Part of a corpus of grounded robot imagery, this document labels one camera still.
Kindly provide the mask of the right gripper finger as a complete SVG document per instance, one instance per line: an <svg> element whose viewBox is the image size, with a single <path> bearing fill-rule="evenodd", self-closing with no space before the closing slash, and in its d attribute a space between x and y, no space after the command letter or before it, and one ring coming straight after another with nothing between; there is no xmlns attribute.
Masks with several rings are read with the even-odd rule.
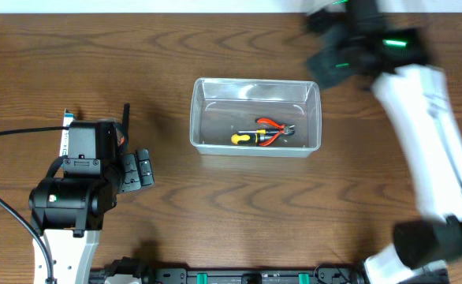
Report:
<svg viewBox="0 0 462 284"><path fill-rule="evenodd" d="M353 75L349 63L335 50L322 50L312 55L306 66L320 89L333 88Z"/></svg>
<svg viewBox="0 0 462 284"><path fill-rule="evenodd" d="M327 9L320 9L306 16L306 28L309 32L322 34L337 23L337 16Z"/></svg>

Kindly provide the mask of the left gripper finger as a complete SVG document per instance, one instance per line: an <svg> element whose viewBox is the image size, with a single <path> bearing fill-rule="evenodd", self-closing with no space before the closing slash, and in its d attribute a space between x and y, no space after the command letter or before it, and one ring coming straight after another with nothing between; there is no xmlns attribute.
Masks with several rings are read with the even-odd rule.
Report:
<svg viewBox="0 0 462 284"><path fill-rule="evenodd" d="M151 157L146 148L136 150L136 164L140 184L142 186L153 185L155 180L151 166Z"/></svg>
<svg viewBox="0 0 462 284"><path fill-rule="evenodd" d="M137 169L136 157L134 154L126 154L121 157L124 170L124 182L121 193L132 192L141 189L140 176Z"/></svg>

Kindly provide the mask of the small black orange hammer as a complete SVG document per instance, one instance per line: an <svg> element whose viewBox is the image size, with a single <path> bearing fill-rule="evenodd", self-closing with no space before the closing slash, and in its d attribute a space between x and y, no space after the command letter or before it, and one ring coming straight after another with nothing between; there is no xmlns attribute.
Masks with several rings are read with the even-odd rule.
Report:
<svg viewBox="0 0 462 284"><path fill-rule="evenodd" d="M125 151L129 144L129 115L130 104L126 103L123 108L122 119L116 124L117 131L121 134L121 142L119 146Z"/></svg>

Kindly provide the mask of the blue white screwdriver box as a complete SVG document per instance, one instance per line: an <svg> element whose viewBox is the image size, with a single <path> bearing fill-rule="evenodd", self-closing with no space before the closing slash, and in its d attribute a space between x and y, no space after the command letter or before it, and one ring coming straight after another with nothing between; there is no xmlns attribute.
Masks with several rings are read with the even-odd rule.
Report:
<svg viewBox="0 0 462 284"><path fill-rule="evenodd" d="M72 114L68 109L65 109L64 115L63 115L63 123L62 125L66 127L61 132L61 143L60 143L60 148L59 148L59 155L68 155L68 150L69 150L69 126L70 124L75 120L75 115Z"/></svg>

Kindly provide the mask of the red handled pliers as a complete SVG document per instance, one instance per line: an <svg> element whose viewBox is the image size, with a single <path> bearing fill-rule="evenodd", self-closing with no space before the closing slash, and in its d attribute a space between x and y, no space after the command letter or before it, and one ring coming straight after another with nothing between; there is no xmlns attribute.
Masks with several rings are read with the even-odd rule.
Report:
<svg viewBox="0 0 462 284"><path fill-rule="evenodd" d="M256 131L256 143L260 147L270 146L280 136L292 136L295 133L294 125L280 124L270 118L258 118L255 122L268 125L268 128Z"/></svg>

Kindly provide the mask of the clear plastic container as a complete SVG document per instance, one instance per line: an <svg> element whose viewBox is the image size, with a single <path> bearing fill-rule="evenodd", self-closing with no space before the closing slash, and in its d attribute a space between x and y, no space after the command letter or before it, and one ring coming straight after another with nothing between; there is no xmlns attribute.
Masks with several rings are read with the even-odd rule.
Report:
<svg viewBox="0 0 462 284"><path fill-rule="evenodd" d="M270 146L235 145L240 130L266 129L270 118L294 125ZM313 81L199 78L192 93L189 137L201 154L306 158L322 143L319 86Z"/></svg>

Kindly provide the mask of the thin black yellow screwdriver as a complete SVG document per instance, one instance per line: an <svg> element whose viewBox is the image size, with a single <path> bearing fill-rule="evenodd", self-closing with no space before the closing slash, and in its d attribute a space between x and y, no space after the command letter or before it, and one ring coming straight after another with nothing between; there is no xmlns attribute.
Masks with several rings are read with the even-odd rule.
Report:
<svg viewBox="0 0 462 284"><path fill-rule="evenodd" d="M263 134L267 136L273 136L277 133L281 135L291 136L295 133L294 129L285 128L285 129L257 129L257 130L240 130L237 134Z"/></svg>

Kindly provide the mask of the stubby yellow black screwdriver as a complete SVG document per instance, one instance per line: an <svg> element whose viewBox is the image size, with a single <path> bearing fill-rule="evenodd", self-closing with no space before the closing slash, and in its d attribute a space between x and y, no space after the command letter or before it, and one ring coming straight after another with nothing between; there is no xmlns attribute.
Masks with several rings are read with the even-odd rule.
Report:
<svg viewBox="0 0 462 284"><path fill-rule="evenodd" d="M260 145L272 138L271 135L262 133L235 133L231 136L231 142L235 145Z"/></svg>

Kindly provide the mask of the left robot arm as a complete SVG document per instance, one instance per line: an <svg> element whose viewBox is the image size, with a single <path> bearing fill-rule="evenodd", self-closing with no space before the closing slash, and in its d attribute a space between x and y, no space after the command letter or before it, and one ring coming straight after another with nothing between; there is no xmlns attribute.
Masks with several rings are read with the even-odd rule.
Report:
<svg viewBox="0 0 462 284"><path fill-rule="evenodd" d="M117 195L154 184L147 149L98 158L78 154L60 158L54 172L29 197L32 225L50 253L53 283L87 283L104 223Z"/></svg>

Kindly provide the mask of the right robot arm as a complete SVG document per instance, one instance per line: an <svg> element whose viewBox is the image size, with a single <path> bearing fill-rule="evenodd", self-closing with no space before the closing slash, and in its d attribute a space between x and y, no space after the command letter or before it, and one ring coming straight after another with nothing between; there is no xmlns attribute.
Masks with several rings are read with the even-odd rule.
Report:
<svg viewBox="0 0 462 284"><path fill-rule="evenodd" d="M445 73L418 28L394 28L375 0L306 1L323 48L307 60L322 88L369 79L406 158L419 219L393 228L390 245L350 274L353 283L445 283L462 258L462 136Z"/></svg>

